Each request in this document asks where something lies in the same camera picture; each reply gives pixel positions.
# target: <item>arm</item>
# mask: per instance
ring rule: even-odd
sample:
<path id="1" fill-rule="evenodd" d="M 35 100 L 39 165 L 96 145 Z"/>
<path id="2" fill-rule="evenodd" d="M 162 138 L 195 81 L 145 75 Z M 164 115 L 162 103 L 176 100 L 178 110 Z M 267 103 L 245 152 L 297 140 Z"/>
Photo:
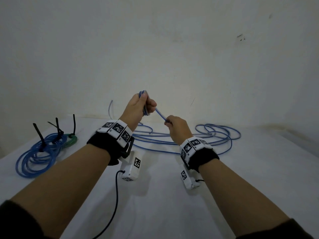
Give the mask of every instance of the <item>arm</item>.
<path id="1" fill-rule="evenodd" d="M 120 119 L 133 131 L 143 117 L 143 106 L 155 111 L 156 103 L 135 94 Z M 30 213 L 44 235 L 59 238 L 110 162 L 109 153 L 91 144 L 37 177 L 11 201 Z"/>
<path id="2" fill-rule="evenodd" d="M 192 133 L 187 122 L 169 116 L 165 125 L 175 143 L 181 145 Z M 272 229 L 288 221 L 274 203 L 218 159 L 199 166 L 218 208 L 236 236 Z"/>

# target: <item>person's right hand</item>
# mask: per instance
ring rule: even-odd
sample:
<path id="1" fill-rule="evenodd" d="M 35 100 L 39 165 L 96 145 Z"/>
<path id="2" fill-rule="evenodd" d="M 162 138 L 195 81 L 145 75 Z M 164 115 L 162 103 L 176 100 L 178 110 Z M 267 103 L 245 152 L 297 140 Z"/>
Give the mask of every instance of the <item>person's right hand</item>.
<path id="1" fill-rule="evenodd" d="M 172 140 L 178 145 L 181 145 L 186 139 L 193 136 L 187 122 L 180 117 L 170 115 L 166 118 L 164 125 L 169 128 Z"/>

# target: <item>forearm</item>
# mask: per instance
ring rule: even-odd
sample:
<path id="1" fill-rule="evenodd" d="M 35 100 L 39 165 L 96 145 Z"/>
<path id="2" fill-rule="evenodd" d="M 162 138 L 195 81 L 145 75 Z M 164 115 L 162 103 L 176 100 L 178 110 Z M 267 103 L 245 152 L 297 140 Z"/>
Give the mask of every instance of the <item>forearm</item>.
<path id="1" fill-rule="evenodd" d="M 289 220 L 266 196 L 218 159 L 199 172 L 236 236 L 272 229 Z"/>
<path id="2" fill-rule="evenodd" d="M 106 150 L 87 144 L 37 177 L 11 200 L 38 221 L 46 236 L 59 238 L 109 161 Z"/>

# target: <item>qr code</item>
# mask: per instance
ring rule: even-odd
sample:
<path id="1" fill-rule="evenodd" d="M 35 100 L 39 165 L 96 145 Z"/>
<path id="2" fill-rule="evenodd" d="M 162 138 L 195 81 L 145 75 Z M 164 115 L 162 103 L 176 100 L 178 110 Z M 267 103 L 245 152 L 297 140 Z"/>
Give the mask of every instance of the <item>qr code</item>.
<path id="1" fill-rule="evenodd" d="M 133 179 L 130 178 L 123 178 L 125 181 L 133 181 Z"/>
<path id="2" fill-rule="evenodd" d="M 134 166 L 139 168 L 140 164 L 141 164 L 141 160 L 139 160 L 138 158 L 135 158 Z"/>
<path id="3" fill-rule="evenodd" d="M 183 159 L 185 159 L 186 157 L 186 152 L 184 151 L 184 149 L 181 150 L 181 156 Z"/>
<path id="4" fill-rule="evenodd" d="M 203 144 L 209 145 L 205 140 L 200 140 L 200 139 L 199 139 L 199 141 L 200 141 L 201 143 L 203 143 Z"/>
<path id="5" fill-rule="evenodd" d="M 187 153 L 192 149 L 192 146 L 189 144 L 189 142 L 184 146 L 184 149 Z"/>
<path id="6" fill-rule="evenodd" d="M 200 142 L 198 141 L 198 139 L 192 140 L 192 141 L 190 141 L 190 143 L 191 143 L 193 146 L 196 146 L 196 145 L 200 144 Z"/>
<path id="7" fill-rule="evenodd" d="M 124 130 L 124 127 L 117 123 L 113 126 L 112 129 L 118 133 L 121 133 Z"/>
<path id="8" fill-rule="evenodd" d="M 121 137 L 124 139 L 125 142 L 128 142 L 131 136 L 127 131 L 124 131 Z"/>
<path id="9" fill-rule="evenodd" d="M 185 170 L 183 170 L 183 172 L 181 172 L 181 176 L 183 177 L 183 180 L 185 180 L 187 178 L 187 175 L 185 173 Z"/>
<path id="10" fill-rule="evenodd" d="M 114 122 L 107 122 L 102 127 L 111 127 L 114 124 Z"/>

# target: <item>person's right arm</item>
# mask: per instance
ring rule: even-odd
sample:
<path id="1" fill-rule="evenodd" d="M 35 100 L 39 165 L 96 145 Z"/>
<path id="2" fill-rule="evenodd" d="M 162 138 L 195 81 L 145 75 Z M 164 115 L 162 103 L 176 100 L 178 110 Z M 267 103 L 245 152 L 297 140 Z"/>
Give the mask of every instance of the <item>person's right arm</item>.
<path id="1" fill-rule="evenodd" d="M 171 138 L 181 145 L 193 135 L 187 122 L 169 116 L 165 125 Z M 237 175 L 218 159 L 199 166 L 199 172 L 221 213 L 238 236 L 272 229 L 289 217 L 255 187 Z"/>

